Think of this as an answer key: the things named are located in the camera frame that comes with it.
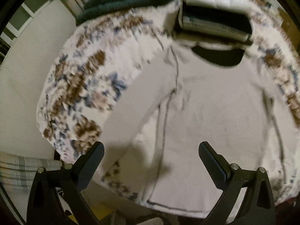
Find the bed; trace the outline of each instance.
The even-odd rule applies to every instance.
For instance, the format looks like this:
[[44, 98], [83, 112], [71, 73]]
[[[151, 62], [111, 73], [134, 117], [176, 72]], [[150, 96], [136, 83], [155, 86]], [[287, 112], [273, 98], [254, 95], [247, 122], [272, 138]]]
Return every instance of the bed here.
[[[122, 93], [151, 58], [173, 41], [171, 32], [179, 5], [180, 0], [174, 0], [158, 8], [136, 8], [101, 16], [80, 25], [65, 42], [46, 78], [36, 115], [42, 136], [63, 161], [74, 163], [98, 140]], [[298, 54], [281, 27], [255, 2], [248, 16], [254, 43], [246, 52], [263, 59], [295, 125], [300, 128]], [[157, 110], [133, 140], [133, 147], [138, 146], [144, 154], [145, 166], [152, 161], [156, 119]], [[269, 143], [276, 141], [275, 130], [271, 131], [274, 133]], [[292, 175], [284, 177], [280, 148], [272, 145], [266, 148], [262, 166], [268, 172], [276, 205], [299, 193], [299, 146], [297, 150], [291, 160], [295, 162]], [[126, 152], [104, 176], [95, 173], [93, 180], [123, 198], [146, 206], [138, 199], [139, 181], [130, 180], [130, 169], [137, 167], [137, 155]], [[162, 207], [150, 208], [170, 212]], [[200, 218], [207, 215], [189, 211], [171, 213]]]

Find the yellow object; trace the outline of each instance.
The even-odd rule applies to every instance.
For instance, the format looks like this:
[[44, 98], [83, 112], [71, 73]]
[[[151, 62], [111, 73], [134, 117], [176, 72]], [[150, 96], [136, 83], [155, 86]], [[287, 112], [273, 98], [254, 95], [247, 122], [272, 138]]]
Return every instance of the yellow object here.
[[[113, 213], [113, 211], [114, 211], [114, 209], [108, 208], [108, 207], [104, 206], [103, 204], [93, 206], [93, 207], [91, 207], [91, 210], [99, 221], [101, 219], [105, 218], [106, 216], [108, 216], [109, 214]], [[70, 215], [69, 218], [73, 222], [76, 222], [78, 224], [74, 215]]]

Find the screw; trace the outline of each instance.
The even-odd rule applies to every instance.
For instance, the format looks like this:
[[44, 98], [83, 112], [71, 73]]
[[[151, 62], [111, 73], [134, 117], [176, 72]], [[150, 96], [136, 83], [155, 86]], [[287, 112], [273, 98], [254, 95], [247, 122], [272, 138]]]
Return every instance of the screw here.
[[235, 163], [231, 164], [230, 166], [233, 170], [237, 170], [239, 168], [239, 165]]
[[69, 170], [69, 169], [71, 169], [72, 167], [73, 167], [73, 165], [72, 165], [71, 163], [69, 163], [69, 164], [66, 164], [64, 168], [65, 168], [66, 170]]
[[37, 170], [38, 173], [42, 173], [43, 171], [44, 171], [44, 168], [43, 168], [43, 167], [40, 167], [40, 168]]
[[266, 170], [263, 168], [263, 167], [260, 167], [259, 170], [262, 172], [262, 173], [265, 173]]

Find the beige shirt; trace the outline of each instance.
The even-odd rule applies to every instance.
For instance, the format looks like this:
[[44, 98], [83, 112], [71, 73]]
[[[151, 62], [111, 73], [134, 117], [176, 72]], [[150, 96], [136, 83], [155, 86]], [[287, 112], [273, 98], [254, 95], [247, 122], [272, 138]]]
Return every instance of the beige shirt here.
[[210, 211], [221, 195], [198, 156], [208, 141], [229, 163], [256, 170], [268, 130], [278, 129], [285, 172], [296, 150], [294, 123], [264, 66], [246, 55], [220, 67], [176, 44], [156, 56], [124, 92], [100, 141], [104, 174], [125, 153], [150, 114], [160, 106], [156, 159], [142, 199], [182, 211]]

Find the plaid fabric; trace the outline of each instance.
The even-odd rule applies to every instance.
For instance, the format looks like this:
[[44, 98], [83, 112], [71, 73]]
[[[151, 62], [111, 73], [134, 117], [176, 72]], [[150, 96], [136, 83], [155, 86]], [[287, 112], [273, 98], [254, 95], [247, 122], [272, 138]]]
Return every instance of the plaid fabric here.
[[0, 182], [7, 191], [30, 191], [39, 167], [47, 171], [59, 170], [61, 161], [28, 158], [0, 151]]

